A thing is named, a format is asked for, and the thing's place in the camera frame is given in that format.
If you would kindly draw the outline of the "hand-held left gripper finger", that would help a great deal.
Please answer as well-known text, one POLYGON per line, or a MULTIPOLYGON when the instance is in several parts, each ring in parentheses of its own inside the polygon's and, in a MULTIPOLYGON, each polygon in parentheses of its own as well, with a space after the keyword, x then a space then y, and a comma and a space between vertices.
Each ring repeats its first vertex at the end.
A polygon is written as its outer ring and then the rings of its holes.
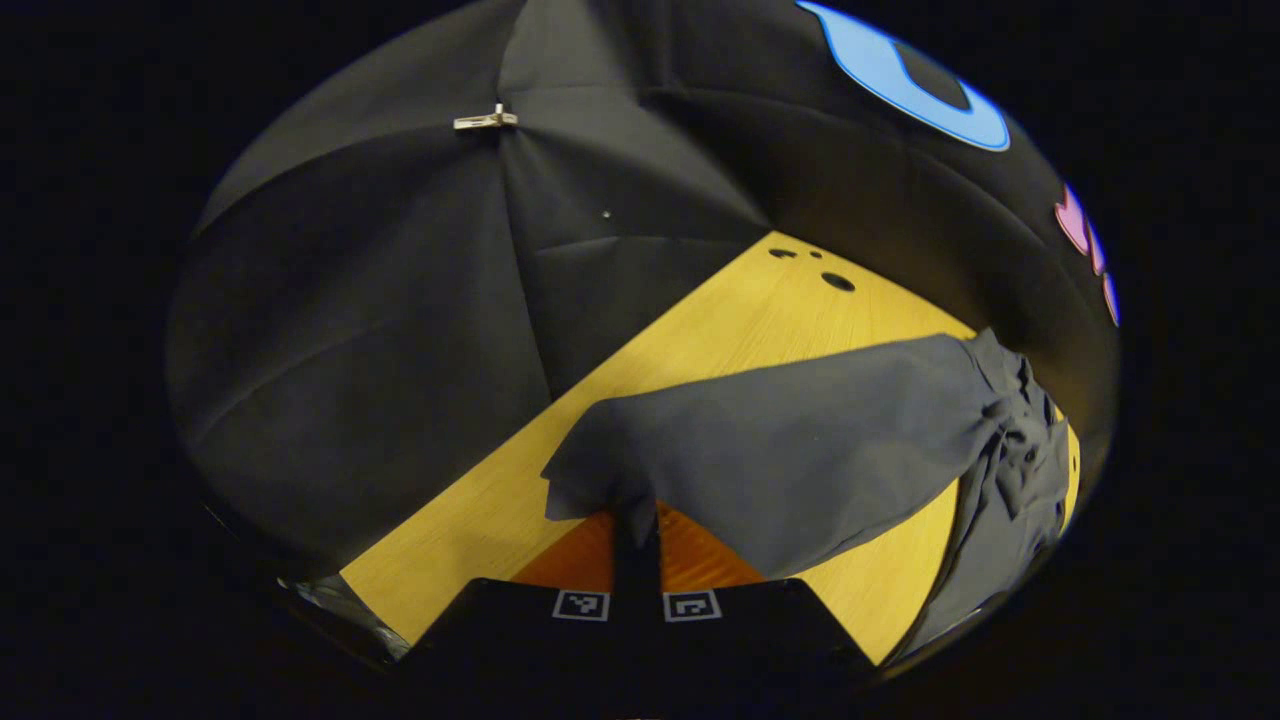
POLYGON ((599 512, 512 579, 475 578, 401 661, 445 716, 591 716, 641 675, 641 548, 599 512))
POLYGON ((640 684, 659 716, 815 716, 876 667, 808 583, 765 580, 659 505, 640 546, 640 684))

